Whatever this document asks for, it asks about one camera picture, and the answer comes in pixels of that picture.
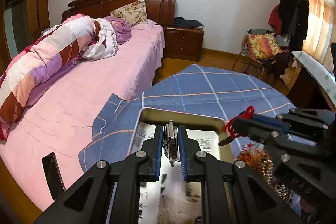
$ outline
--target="bed frame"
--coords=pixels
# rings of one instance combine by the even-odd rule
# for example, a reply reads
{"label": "bed frame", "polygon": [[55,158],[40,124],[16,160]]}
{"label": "bed frame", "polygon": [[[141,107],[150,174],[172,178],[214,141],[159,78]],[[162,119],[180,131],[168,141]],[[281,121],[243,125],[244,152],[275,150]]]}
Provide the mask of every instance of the bed frame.
{"label": "bed frame", "polygon": [[[62,22],[78,13],[92,18],[109,16],[110,12],[136,0],[75,0],[62,14]],[[148,18],[161,25],[174,25],[175,0],[145,0]]]}

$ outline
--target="comforter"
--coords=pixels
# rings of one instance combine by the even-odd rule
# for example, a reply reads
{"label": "comforter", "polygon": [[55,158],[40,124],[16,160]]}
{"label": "comforter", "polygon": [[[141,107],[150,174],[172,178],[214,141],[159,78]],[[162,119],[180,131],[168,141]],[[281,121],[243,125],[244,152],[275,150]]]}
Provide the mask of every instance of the comforter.
{"label": "comforter", "polygon": [[104,19],[78,14],[45,32],[11,61],[0,80],[0,139],[7,139],[10,123],[21,118],[36,86],[46,83],[80,53],[93,61],[113,56],[117,49],[115,32]]}

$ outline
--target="black phone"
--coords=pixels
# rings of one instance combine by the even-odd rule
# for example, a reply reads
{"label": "black phone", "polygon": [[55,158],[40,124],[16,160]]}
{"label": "black phone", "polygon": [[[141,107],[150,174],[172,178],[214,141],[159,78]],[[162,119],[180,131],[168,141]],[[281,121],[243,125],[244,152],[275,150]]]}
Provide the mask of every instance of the black phone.
{"label": "black phone", "polygon": [[53,200],[56,200],[65,192],[64,183],[59,172],[56,155],[54,152],[42,158],[44,175]]}

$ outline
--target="red string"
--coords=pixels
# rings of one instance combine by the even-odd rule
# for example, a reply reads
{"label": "red string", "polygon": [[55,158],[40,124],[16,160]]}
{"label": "red string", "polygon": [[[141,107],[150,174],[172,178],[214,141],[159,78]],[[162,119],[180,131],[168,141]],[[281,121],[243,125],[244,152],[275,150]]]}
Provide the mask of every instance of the red string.
{"label": "red string", "polygon": [[232,138],[238,138],[238,137],[240,137],[241,135],[240,135],[238,132],[236,132],[236,131],[233,129],[233,127],[232,127],[232,125],[233,125],[233,121],[234,121],[235,119],[237,119],[238,117],[246,118],[246,119],[250,119],[250,118],[253,116],[253,114],[254,114],[254,107],[253,107],[253,106],[249,106],[243,114],[241,114],[241,115],[239,115],[239,116],[237,116],[237,117],[232,118],[232,119],[226,124],[226,126],[224,127],[224,131],[227,130],[227,131],[230,133],[230,136],[231,136]]}

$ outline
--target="patterned pillow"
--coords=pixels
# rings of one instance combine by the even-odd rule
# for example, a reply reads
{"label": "patterned pillow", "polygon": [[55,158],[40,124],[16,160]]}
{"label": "patterned pillow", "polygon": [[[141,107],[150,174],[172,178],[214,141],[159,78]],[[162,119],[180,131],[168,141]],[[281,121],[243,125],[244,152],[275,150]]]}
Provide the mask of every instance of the patterned pillow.
{"label": "patterned pillow", "polygon": [[132,27],[147,21],[146,3],[144,0],[137,0],[110,12],[110,15],[126,20]]}
{"label": "patterned pillow", "polygon": [[277,53],[282,52],[274,38],[274,33],[250,34],[247,38],[247,46],[251,56],[255,59],[271,59]]}

